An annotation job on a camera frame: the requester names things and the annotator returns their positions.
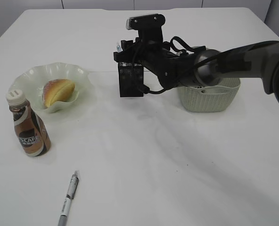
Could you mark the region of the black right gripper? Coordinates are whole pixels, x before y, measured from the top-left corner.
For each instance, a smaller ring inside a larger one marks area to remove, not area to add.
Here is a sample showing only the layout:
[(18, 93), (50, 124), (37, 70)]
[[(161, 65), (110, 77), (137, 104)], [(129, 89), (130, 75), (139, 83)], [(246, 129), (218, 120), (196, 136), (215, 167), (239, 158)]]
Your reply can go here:
[(157, 76), (163, 91), (181, 86), (196, 86), (198, 80), (194, 74), (198, 47), (190, 47), (179, 37), (170, 42), (148, 44), (138, 38), (127, 44), (122, 52), (114, 52), (114, 61), (140, 64)]

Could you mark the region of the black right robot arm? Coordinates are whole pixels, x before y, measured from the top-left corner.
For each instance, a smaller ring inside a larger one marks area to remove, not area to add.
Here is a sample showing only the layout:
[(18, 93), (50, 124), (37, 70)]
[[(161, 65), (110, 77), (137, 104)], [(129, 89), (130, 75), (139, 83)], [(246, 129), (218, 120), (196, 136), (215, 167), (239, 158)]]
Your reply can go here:
[(279, 103), (279, 41), (264, 41), (224, 52), (201, 46), (190, 52), (178, 56), (159, 43), (137, 41), (121, 52), (114, 52), (114, 61), (140, 64), (157, 76), (160, 91), (152, 91), (133, 74), (130, 76), (132, 84), (144, 94), (161, 94), (177, 87), (210, 87), (226, 78), (260, 78), (264, 92), (274, 94)]

